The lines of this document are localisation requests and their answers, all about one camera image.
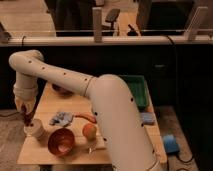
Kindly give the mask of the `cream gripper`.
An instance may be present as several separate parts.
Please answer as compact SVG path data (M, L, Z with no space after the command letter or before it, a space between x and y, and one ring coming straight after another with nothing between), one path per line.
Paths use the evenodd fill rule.
M29 120L31 121L34 117L34 106L36 103L36 96L38 89L33 88L20 88L14 86L13 93L15 95L14 101L16 109L21 112L23 120L26 121L26 114L29 114Z

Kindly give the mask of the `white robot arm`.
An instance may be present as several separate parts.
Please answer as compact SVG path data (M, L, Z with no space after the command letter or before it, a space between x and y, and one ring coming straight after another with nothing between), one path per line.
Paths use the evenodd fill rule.
M133 95L120 77L94 77L48 65L37 50L13 53L9 65L16 71L13 92L17 109L31 113L37 80L47 80L90 100L114 171L163 171Z

